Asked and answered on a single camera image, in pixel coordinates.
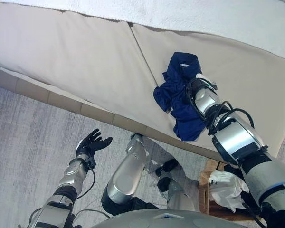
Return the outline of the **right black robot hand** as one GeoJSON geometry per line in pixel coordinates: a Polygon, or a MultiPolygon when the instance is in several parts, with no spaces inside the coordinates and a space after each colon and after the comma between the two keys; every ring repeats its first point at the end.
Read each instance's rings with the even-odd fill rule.
{"type": "Polygon", "coordinates": [[[201,73],[195,75],[195,77],[189,82],[189,88],[193,91],[198,91],[201,88],[208,88],[210,90],[217,90],[217,85],[211,82],[210,79],[201,73]]]}

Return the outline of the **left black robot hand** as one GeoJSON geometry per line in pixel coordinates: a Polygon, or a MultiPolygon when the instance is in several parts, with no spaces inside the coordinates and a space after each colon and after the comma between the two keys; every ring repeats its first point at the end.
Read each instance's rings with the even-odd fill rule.
{"type": "Polygon", "coordinates": [[[103,139],[99,129],[95,129],[79,143],[76,148],[76,157],[80,155],[86,155],[88,158],[94,157],[96,151],[108,147],[112,140],[112,137],[103,139]]]}

